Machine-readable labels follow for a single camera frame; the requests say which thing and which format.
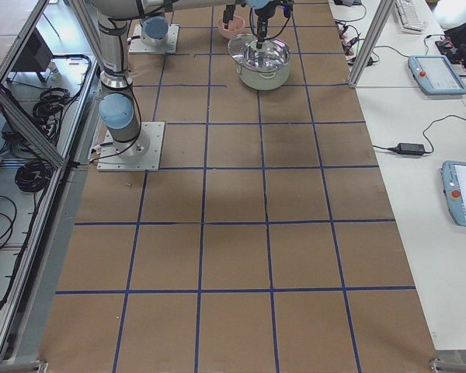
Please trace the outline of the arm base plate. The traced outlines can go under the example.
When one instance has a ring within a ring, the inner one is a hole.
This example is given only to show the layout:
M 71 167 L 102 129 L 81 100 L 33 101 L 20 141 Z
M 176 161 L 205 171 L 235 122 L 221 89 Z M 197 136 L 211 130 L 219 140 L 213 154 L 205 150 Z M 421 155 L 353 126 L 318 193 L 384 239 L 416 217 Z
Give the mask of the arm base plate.
M 130 54 L 175 54 L 179 35 L 179 25 L 171 24 L 167 34 L 162 39 L 149 37 L 137 24 L 131 37 Z
M 158 171 L 165 132 L 164 122 L 143 122 L 135 143 L 121 143 L 108 129 L 106 141 L 112 144 L 102 148 L 97 170 L 100 172 Z

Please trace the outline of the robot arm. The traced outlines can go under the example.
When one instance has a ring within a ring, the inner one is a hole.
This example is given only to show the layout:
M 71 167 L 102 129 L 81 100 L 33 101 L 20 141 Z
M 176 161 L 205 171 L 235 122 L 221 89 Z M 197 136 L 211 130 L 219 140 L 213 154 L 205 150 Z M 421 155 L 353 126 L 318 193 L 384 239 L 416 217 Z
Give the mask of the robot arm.
M 269 19 L 278 8 L 291 17 L 292 1 L 94 1 L 97 11 L 102 72 L 100 80 L 106 94 L 99 104 L 99 115 L 113 137 L 115 152 L 90 160 L 99 164 L 103 159 L 119 156 L 132 158 L 146 152 L 141 111 L 134 97 L 133 81 L 129 73 L 127 36 L 134 20 L 143 22 L 143 31 L 151 38 L 165 38 L 166 32 L 157 31 L 156 23 L 167 25 L 166 12 L 210 8 L 224 5 L 223 20 L 226 24 L 234 15 L 235 7 L 248 6 L 257 15 L 256 39 L 261 47 L 271 38 L 268 36 Z
M 165 17 L 162 16 L 162 13 L 174 12 L 179 10 L 188 10 L 188 9 L 201 9 L 201 8 L 210 8 L 219 5 L 237 5 L 241 4 L 242 1 L 161 1 L 160 3 L 155 3 L 155 7 L 150 6 L 150 2 L 143 2 L 145 4 L 146 15 L 144 16 L 144 21 L 142 23 L 142 30 L 144 35 L 149 37 L 151 40 L 164 40 L 167 37 L 169 31 L 169 24 L 165 20 Z

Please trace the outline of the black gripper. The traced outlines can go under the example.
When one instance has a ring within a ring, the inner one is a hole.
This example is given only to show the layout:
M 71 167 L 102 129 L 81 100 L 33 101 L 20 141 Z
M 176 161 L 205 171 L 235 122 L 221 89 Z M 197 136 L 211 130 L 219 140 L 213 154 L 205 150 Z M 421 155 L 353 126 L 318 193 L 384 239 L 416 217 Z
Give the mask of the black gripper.
M 226 5 L 223 11 L 223 20 L 233 20 L 235 15 L 235 4 Z M 229 30 L 229 21 L 222 24 L 224 30 Z
M 267 37 L 267 21 L 275 16 L 276 10 L 281 8 L 285 18 L 290 18 L 294 10 L 293 3 L 267 3 L 263 7 L 255 8 L 254 12 L 258 16 L 257 19 L 257 42 L 256 48 L 261 49 Z

